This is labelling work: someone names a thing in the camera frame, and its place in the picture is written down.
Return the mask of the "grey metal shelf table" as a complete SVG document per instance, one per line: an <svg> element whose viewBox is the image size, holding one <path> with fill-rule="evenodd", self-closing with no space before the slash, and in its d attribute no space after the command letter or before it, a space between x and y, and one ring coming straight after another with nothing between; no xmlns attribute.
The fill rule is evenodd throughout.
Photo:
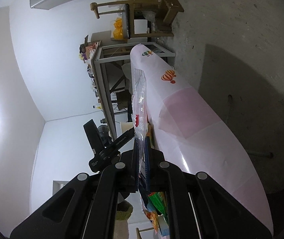
<svg viewBox="0 0 284 239"><path fill-rule="evenodd" d="M117 138L115 113L111 100L111 93L116 88L110 88L107 79L106 64L116 63L117 61L125 61L130 59L129 51L120 51L122 49L132 49L137 43L123 43L115 45L103 45L102 41L96 41L97 48L91 58L91 67L97 87L102 111L106 119L106 123L110 129L112 140Z"/></svg>

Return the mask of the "clear plastic bag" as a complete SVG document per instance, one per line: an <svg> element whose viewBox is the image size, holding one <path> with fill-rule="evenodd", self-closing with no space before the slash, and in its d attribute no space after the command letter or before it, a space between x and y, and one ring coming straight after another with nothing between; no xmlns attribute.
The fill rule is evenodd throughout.
<svg viewBox="0 0 284 239"><path fill-rule="evenodd" d="M134 153L137 156L138 173L142 173L145 155L145 140L148 129L146 109L146 78L142 70L134 69L132 74L132 109L134 127Z"/></svg>

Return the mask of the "pink patterned tablecloth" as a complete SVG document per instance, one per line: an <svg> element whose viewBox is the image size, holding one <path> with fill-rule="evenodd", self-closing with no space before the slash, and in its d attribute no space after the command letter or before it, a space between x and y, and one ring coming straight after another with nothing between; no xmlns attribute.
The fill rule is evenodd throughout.
<svg viewBox="0 0 284 239"><path fill-rule="evenodd" d="M233 132L195 88L145 45L136 45L130 59L131 68L145 74L147 116L165 159L187 173L206 172L273 230L261 180Z"/></svg>

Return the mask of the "green orange snack bag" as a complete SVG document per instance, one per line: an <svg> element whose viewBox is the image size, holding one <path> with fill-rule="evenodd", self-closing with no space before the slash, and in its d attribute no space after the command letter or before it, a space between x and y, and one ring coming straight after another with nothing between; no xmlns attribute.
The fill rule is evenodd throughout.
<svg viewBox="0 0 284 239"><path fill-rule="evenodd" d="M142 210L161 237L169 236L168 210L163 192L153 192L141 198Z"/></svg>

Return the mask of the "yellow plastic bag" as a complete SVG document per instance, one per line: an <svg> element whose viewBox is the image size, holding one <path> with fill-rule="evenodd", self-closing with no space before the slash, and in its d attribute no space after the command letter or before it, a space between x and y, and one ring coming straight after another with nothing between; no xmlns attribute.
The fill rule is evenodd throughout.
<svg viewBox="0 0 284 239"><path fill-rule="evenodd" d="M116 40L123 40L123 28L122 28L122 19L117 18L113 23L113 38Z"/></svg>

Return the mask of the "black round appliance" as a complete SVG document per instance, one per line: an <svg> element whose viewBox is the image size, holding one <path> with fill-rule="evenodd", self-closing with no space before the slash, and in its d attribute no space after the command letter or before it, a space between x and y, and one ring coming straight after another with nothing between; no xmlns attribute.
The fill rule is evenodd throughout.
<svg viewBox="0 0 284 239"><path fill-rule="evenodd" d="M107 125L100 125L98 127L98 133L105 147L112 143L112 138L109 135L109 128Z"/></svg>

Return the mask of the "wooden chair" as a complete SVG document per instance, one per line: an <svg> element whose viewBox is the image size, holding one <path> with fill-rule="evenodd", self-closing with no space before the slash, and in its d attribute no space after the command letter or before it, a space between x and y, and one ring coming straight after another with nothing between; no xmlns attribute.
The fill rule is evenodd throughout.
<svg viewBox="0 0 284 239"><path fill-rule="evenodd" d="M107 3L90 4L96 18L102 15L121 14L124 40L131 38L173 37L172 23L184 8L178 0L121 0ZM139 20L147 20L147 26L155 26L155 30L138 33L135 24Z"/></svg>

